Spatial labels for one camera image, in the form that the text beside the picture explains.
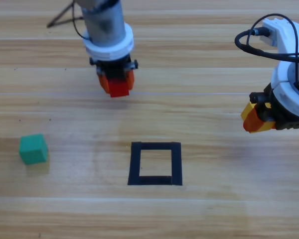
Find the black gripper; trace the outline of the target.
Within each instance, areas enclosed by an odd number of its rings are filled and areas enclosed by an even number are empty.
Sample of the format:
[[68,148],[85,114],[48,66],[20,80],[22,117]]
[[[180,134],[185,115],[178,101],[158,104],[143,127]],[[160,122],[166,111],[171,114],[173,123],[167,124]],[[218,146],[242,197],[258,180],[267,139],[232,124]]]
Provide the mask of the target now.
[[289,112],[279,103],[271,85],[267,85],[263,92],[252,92],[249,97],[254,107],[243,111],[243,128],[245,131],[299,128],[299,116]]
[[129,90],[133,89],[135,82],[133,70],[139,67],[139,63],[136,59],[132,60],[130,55],[111,61],[96,60],[90,57],[89,63],[91,66],[96,67],[100,85],[107,94],[110,93],[108,79],[126,78]]

